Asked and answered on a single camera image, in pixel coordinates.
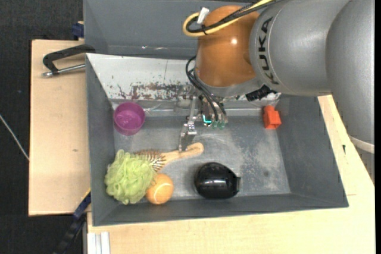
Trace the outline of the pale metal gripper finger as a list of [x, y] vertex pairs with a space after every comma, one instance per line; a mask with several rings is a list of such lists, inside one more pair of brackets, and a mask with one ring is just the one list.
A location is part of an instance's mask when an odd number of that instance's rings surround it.
[[174, 111], [177, 114], [189, 111], [193, 101], [193, 86], [190, 84], [181, 85], [177, 93]]
[[179, 151], [186, 151], [196, 135], [195, 117], [189, 117], [180, 130]]

